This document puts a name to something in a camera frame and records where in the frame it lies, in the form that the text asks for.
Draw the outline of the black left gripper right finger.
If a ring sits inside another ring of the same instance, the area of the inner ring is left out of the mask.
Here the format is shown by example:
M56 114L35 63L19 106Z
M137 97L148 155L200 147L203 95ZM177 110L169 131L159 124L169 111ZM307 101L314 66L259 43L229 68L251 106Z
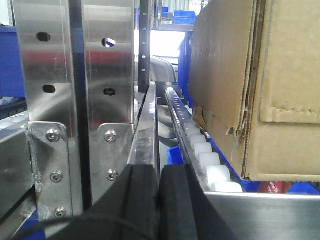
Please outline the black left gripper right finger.
M189 164L166 165L159 184L160 240L236 240Z

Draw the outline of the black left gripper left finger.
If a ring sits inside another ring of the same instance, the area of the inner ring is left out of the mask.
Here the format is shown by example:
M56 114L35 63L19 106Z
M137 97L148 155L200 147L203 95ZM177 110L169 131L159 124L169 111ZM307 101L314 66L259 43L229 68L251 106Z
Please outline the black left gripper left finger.
M152 239L157 237L158 183L151 165L127 165L112 187L87 212L88 216L128 221ZM142 240L143 237L115 222L84 224L85 240Z

